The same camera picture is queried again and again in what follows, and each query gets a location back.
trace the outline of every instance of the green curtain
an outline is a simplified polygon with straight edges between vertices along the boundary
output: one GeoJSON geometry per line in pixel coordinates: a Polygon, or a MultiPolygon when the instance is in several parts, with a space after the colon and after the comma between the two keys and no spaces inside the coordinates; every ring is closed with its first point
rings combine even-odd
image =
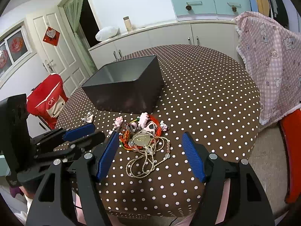
{"type": "Polygon", "coordinates": [[[80,14],[82,12],[82,3],[84,0],[68,0],[66,4],[63,5],[63,8],[65,10],[67,19],[69,21],[69,24],[73,30],[74,37],[76,39],[76,42],[79,46],[80,51],[82,52],[82,55],[85,58],[85,61],[87,62],[90,70],[94,74],[97,71],[97,67],[94,64],[93,60],[90,58],[89,52],[85,49],[82,41],[80,40],[78,34],[76,33],[79,25],[79,19],[80,14]]]}

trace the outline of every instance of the cable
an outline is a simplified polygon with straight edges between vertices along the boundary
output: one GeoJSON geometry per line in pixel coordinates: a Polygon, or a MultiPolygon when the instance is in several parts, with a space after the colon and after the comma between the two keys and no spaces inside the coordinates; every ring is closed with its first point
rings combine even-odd
{"type": "Polygon", "coordinates": [[[174,219],[174,220],[173,220],[173,221],[170,223],[170,225],[168,225],[168,226],[171,226],[171,225],[172,225],[172,223],[173,223],[174,221],[176,221],[176,219],[177,219],[177,218],[175,218],[175,219],[174,219]]]}

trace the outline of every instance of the red paper ornament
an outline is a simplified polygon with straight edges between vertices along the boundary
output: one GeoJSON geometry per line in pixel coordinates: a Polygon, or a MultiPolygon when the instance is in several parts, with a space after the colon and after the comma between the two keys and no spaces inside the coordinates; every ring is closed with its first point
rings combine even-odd
{"type": "Polygon", "coordinates": [[[3,68],[8,59],[7,50],[0,50],[0,69],[3,68]]]}
{"type": "Polygon", "coordinates": [[[58,38],[60,37],[60,33],[55,29],[48,26],[48,29],[43,38],[44,42],[50,43],[51,45],[58,45],[58,38]]]}
{"type": "Polygon", "coordinates": [[[10,49],[11,52],[17,53],[17,52],[19,52],[21,50],[22,46],[23,46],[23,39],[22,39],[22,37],[15,37],[12,40],[12,42],[11,42],[11,44],[9,46],[9,49],[10,49]]]}

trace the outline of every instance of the red chair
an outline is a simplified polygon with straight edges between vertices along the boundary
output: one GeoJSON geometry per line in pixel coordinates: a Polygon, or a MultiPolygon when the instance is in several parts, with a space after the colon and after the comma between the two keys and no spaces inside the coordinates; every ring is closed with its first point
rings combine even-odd
{"type": "Polygon", "coordinates": [[[62,78],[58,74],[51,74],[27,97],[27,111],[41,116],[54,129],[67,101],[62,78]]]}
{"type": "Polygon", "coordinates": [[[289,161],[289,190],[287,192],[286,203],[294,203],[301,195],[301,111],[295,110],[293,113],[283,117],[280,125],[284,134],[288,161],[289,161]]]}

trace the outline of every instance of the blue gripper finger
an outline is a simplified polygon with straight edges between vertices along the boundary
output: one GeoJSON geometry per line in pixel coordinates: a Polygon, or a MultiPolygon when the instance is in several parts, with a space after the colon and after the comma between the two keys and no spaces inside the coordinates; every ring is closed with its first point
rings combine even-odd
{"type": "Polygon", "coordinates": [[[112,164],[112,161],[114,159],[118,147],[119,147],[119,134],[118,132],[113,132],[110,137],[109,143],[107,144],[106,149],[98,162],[98,170],[96,174],[97,181],[100,182],[108,174],[109,168],[112,164]]]}
{"type": "Polygon", "coordinates": [[[182,146],[187,156],[188,162],[192,168],[193,174],[201,182],[204,182],[206,178],[204,172],[204,163],[195,149],[194,141],[190,139],[187,133],[184,133],[182,136],[182,146]]]}
{"type": "Polygon", "coordinates": [[[73,142],[77,139],[80,139],[84,136],[94,133],[94,131],[95,131],[95,126],[94,126],[94,124],[90,123],[90,124],[87,124],[82,127],[78,127],[76,129],[66,132],[63,135],[63,140],[65,142],[67,142],[67,141],[73,142]]]}

